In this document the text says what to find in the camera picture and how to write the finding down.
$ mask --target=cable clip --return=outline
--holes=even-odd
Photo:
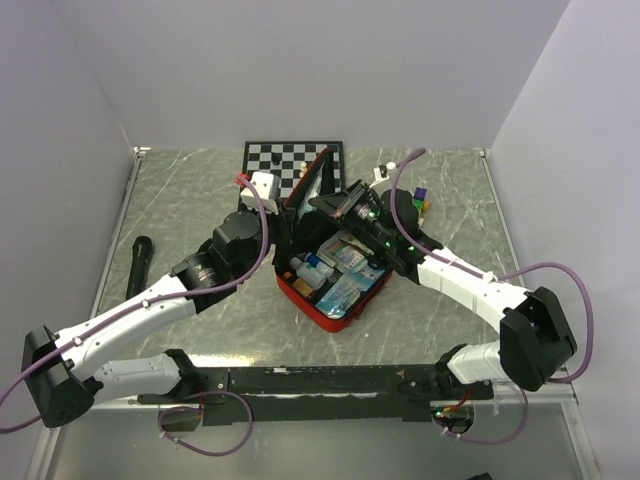
[[[482,281],[484,283],[491,283],[491,282],[497,282],[498,281],[498,277],[496,277],[493,272],[484,272],[482,274]]]

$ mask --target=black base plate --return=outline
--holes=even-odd
[[[445,395],[436,384],[435,365],[335,367],[196,368],[202,391],[229,390],[249,403],[256,421],[401,418],[431,421],[430,402],[490,400],[490,383],[454,385]],[[168,405],[180,399],[140,395],[145,405]],[[222,396],[205,399],[203,425],[246,421],[240,402]]]

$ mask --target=small cube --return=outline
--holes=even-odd
[[[427,189],[416,187],[416,190],[413,192],[413,198],[414,200],[420,200],[421,202],[424,202],[424,200],[427,198]]]

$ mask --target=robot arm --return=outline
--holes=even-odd
[[[261,179],[260,185],[252,183],[263,205],[276,213],[267,219],[269,228],[276,229],[277,188],[271,185],[277,180],[269,177]],[[244,203],[255,205],[250,200]],[[185,392],[193,392],[197,386],[193,365],[180,350],[148,359],[111,360],[154,330],[198,314],[234,293],[235,286],[215,287],[239,281],[255,268],[261,251],[268,249],[270,236],[262,231],[255,213],[246,209],[233,212],[196,253],[144,292],[98,317],[57,333],[44,326],[30,332],[25,339],[23,370],[64,345],[74,345],[25,380],[43,423],[49,428],[64,425],[96,402],[123,396],[173,393],[182,398]]]
[[[399,221],[413,239],[435,254],[425,256],[399,232],[391,214],[391,192],[379,195],[380,187],[356,182],[346,191],[311,203],[398,274],[464,305],[500,335],[496,342],[459,345],[445,354],[439,363],[446,365],[452,382],[511,380],[525,390],[538,390],[576,351],[555,294],[544,287],[532,292],[498,281],[492,272],[464,262],[420,230],[411,194],[398,190]]]

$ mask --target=marble-patterned surface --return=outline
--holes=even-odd
[[[347,181],[371,181],[378,163],[409,150],[348,149]],[[124,298],[131,245],[155,242],[149,284],[195,251],[237,205],[241,150],[158,150],[142,160],[100,302],[103,312]],[[431,207],[424,230],[484,270],[512,271],[499,212],[483,159],[475,150],[430,151],[405,172],[400,186],[427,185]],[[131,345],[122,358],[184,349],[198,365],[362,365],[433,363],[460,343],[497,334],[449,298],[394,275],[360,319],[338,334],[320,329],[278,289],[270,257],[235,295],[197,317]]]

